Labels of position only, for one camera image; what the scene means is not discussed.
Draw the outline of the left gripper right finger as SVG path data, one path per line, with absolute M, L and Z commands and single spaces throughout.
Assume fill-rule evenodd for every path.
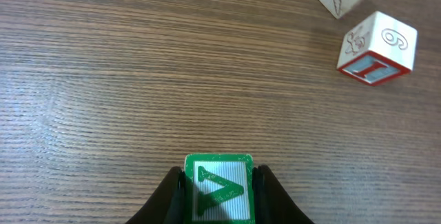
M 252 189 L 256 224 L 314 224 L 267 165 L 253 169 Z

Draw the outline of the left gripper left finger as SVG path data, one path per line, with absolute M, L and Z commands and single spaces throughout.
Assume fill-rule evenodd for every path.
M 185 173 L 175 166 L 126 224 L 184 224 L 184 218 Z

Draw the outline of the green V wooden block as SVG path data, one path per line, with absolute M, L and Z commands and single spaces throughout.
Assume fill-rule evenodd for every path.
M 188 154 L 184 222 L 255 223 L 251 154 Z

